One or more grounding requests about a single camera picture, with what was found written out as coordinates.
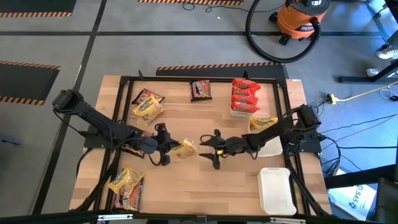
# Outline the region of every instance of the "person's foot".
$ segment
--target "person's foot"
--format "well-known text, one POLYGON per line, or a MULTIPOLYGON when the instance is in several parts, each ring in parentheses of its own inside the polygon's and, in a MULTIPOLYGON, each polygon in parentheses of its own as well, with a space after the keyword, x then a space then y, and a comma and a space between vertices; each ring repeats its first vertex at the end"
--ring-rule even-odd
POLYGON ((369 77, 374 77, 374 76, 377 75, 380 71, 381 71, 381 69, 378 69, 378 68, 368 68, 368 69, 366 69, 366 74, 367 74, 369 77))
POLYGON ((376 52, 376 56, 381 59, 390 59, 390 58, 397 59, 398 58, 398 49, 397 48, 389 48, 386 50, 380 50, 380 51, 376 52))

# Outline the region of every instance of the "black hose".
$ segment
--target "black hose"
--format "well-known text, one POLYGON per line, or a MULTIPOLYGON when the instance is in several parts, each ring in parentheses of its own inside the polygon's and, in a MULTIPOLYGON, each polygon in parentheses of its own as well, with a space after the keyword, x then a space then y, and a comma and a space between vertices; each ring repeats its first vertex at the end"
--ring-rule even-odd
POLYGON ((256 9, 257 5, 259 4, 260 0, 254 0, 253 5, 251 6, 248 14, 248 18, 246 19, 246 38, 248 39, 248 42, 250 46, 253 48, 253 50, 259 54, 261 57, 265 58, 266 60, 270 60, 271 62, 279 62, 279 63, 290 63, 290 62, 295 62, 304 56, 306 56, 310 51, 314 48, 314 46, 317 44, 319 37, 321 36, 321 27, 318 19, 316 17, 313 17, 310 19, 310 22, 313 26, 314 33, 312 40, 308 47, 304 49, 303 52, 299 53, 298 55, 291 57, 291 58, 279 58, 275 57, 272 55, 269 55, 267 52, 263 51, 254 41, 253 36, 251 35, 251 19, 254 14, 254 10, 256 9))

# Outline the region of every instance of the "gray floor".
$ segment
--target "gray floor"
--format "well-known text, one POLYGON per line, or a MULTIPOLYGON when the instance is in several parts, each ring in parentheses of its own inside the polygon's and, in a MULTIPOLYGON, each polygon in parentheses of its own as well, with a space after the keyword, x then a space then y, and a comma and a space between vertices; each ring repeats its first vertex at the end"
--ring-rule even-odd
MULTIPOLYGON (((252 0, 246 1, 248 9, 252 0)), ((258 10, 271 9, 282 1, 266 1, 258 10)), ((79 0, 71 18, 2 19, 2 30, 83 30, 90 31, 95 21, 99 0, 79 0)), ((108 1, 100 31, 243 31, 246 13, 204 6, 184 11, 180 4, 144 4, 130 0, 108 1)), ((268 22, 270 13, 257 14, 253 30, 278 31, 268 22)), ((377 32, 366 5, 361 2, 332 2, 322 20, 323 31, 377 32)), ((291 41, 278 45, 278 37, 255 37, 264 50, 287 57, 302 50, 308 42, 291 41)), ((19 147, 0 144, 0 216, 25 215, 30 212, 39 182, 44 173, 54 137, 60 125, 51 112, 50 102, 65 88, 71 88, 79 70, 88 37, 0 37, 0 58, 21 62, 61 65, 61 72, 45 105, 0 104, 0 133, 23 139, 19 147)), ((290 78, 303 81, 308 103, 317 103, 327 93, 346 98, 378 85, 339 84, 340 75, 365 76, 365 69, 387 65, 376 59, 374 52, 384 43, 380 37, 321 37, 315 49, 304 59, 286 65, 290 78)), ((85 72, 81 93, 95 104, 103 75, 154 75, 157 67, 212 63, 263 62, 248 46, 243 36, 129 36, 97 37, 85 72)), ((326 105, 321 116, 321 131, 394 114, 397 103, 385 100, 378 92, 346 103, 326 105)), ((398 120, 393 119, 370 131, 339 142, 341 146, 393 146, 397 144, 398 120)), ((87 124, 72 119, 72 125, 85 129, 87 124)), ((338 139, 360 127, 328 133, 338 139)), ((81 156, 83 138, 69 130, 43 212, 65 212, 75 183, 76 162, 81 156)), ((346 149, 343 155, 362 169, 392 164, 393 149, 346 149)), ((325 149, 323 160, 336 157, 336 149, 325 149)), ((356 171, 342 159, 341 167, 356 171)))

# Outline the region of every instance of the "yellow candy bag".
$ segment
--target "yellow candy bag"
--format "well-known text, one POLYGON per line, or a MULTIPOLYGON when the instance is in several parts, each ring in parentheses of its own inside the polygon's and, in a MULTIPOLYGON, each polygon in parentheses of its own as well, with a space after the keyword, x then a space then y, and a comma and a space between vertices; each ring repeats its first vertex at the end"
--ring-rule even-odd
POLYGON ((163 111, 164 107, 154 96, 146 98, 134 109, 134 113, 145 121, 146 126, 163 111))
POLYGON ((278 122, 278 118, 256 118, 250 119, 250 129, 264 130, 278 122))
POLYGON ((116 194, 129 198, 132 190, 140 182, 143 176, 144 174, 132 168, 123 168, 109 184, 109 188, 116 194))
POLYGON ((180 145, 172 149, 180 159, 186 159, 190 156, 198 154, 198 150, 196 149, 195 145, 193 144, 192 140, 184 139, 180 141, 180 145))

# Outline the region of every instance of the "hazard tape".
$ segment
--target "hazard tape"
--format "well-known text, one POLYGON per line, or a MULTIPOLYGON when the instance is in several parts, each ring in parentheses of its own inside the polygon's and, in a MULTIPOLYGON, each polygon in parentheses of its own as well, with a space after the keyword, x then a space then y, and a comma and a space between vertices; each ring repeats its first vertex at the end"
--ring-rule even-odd
POLYGON ((229 6, 242 6, 243 1, 213 1, 213 0, 138 0, 143 3, 192 3, 192 4, 212 4, 212 5, 229 5, 229 6))
POLYGON ((1 18, 17 17, 68 17, 71 12, 0 12, 1 18))
POLYGON ((170 66, 170 67, 159 67, 159 68, 157 68, 157 71, 183 70, 183 69, 204 69, 204 68, 248 67, 248 66, 265 66, 265 65, 283 65, 283 63, 259 62, 259 63, 229 63, 229 64, 219 64, 219 65, 170 66))
POLYGON ((21 103, 21 104, 38 105, 38 106, 44 104, 44 100, 33 100, 33 99, 25 99, 25 98, 10 97, 10 96, 0 96, 0 102, 21 103))
POLYGON ((36 68, 52 68, 52 69, 57 69, 57 70, 60 70, 60 68, 61 68, 61 66, 58 66, 58 65, 43 65, 43 64, 37 64, 37 63, 12 62, 12 61, 4 61, 4 60, 0 60, 0 64, 36 67, 36 68))

